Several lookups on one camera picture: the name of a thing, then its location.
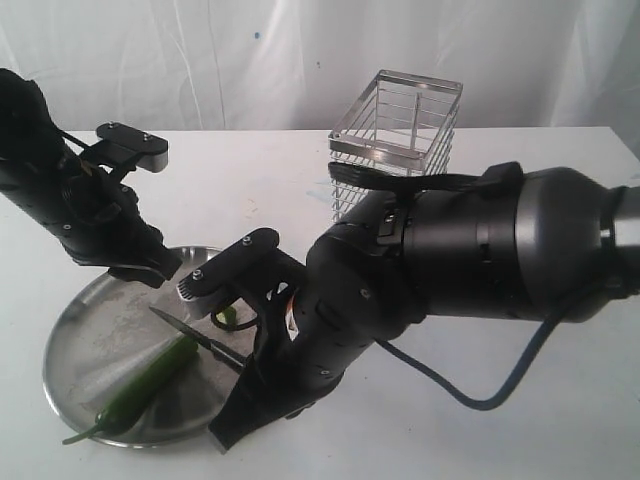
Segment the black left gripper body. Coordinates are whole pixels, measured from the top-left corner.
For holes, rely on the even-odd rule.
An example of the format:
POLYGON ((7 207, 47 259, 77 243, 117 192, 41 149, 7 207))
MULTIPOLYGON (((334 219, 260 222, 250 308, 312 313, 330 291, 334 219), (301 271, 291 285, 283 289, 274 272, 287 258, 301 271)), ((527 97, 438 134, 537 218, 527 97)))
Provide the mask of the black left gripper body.
POLYGON ((95 169, 66 180, 62 198, 66 217, 59 241, 75 263, 150 268, 147 251, 163 244, 163 235, 142 219, 134 190, 95 169))

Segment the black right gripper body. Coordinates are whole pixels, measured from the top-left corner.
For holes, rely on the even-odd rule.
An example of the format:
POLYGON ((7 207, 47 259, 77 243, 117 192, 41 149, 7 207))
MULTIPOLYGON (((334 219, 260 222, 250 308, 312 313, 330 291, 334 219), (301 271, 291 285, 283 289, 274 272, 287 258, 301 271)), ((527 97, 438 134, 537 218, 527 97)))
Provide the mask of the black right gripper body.
POLYGON ((320 281, 267 295, 248 362, 284 393, 292 415, 336 388, 380 336, 380 314, 355 288, 320 281))

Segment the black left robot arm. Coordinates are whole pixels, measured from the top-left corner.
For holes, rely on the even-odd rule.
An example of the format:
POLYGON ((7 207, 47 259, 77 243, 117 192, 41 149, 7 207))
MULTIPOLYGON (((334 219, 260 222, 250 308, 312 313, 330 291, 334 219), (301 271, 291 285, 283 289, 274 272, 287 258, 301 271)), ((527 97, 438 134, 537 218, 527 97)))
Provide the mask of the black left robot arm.
POLYGON ((124 178, 168 164, 168 142, 119 122, 100 125, 88 145, 52 120, 33 80, 1 71, 1 193, 53 235, 81 266, 107 268, 152 288, 181 265, 162 233, 141 216, 124 178))

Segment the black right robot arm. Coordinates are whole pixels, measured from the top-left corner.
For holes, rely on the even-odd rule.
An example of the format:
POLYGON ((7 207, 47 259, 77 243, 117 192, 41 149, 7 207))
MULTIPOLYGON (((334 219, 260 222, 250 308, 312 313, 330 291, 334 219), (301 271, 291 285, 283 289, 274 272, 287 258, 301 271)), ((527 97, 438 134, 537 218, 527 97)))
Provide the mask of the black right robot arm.
POLYGON ((639 292, 639 191, 558 167, 516 162, 479 176, 399 177, 333 162, 365 197, 298 262, 260 228, 213 260, 223 303, 257 315, 253 350, 209 429, 222 449, 331 393, 370 346, 429 316, 536 321, 492 396, 467 396, 416 364, 462 405, 501 406, 562 322, 582 322, 639 292))

